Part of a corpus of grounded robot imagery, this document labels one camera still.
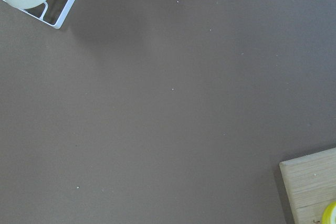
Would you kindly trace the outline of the wooden cutting board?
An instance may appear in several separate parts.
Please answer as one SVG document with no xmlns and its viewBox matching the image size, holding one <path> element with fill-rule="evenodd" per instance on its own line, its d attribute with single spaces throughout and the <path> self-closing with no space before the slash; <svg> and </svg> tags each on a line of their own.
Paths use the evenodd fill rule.
<svg viewBox="0 0 336 224">
<path fill-rule="evenodd" d="M 335 148 L 279 163 L 295 223 L 322 223 L 335 202 Z"/>
</svg>

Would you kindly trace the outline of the lemon slice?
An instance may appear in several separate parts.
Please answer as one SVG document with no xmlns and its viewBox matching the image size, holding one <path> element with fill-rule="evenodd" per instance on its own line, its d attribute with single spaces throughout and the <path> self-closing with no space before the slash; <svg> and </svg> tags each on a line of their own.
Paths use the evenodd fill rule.
<svg viewBox="0 0 336 224">
<path fill-rule="evenodd" d="M 323 211 L 321 224 L 336 224 L 336 202 L 330 203 Z"/>
</svg>

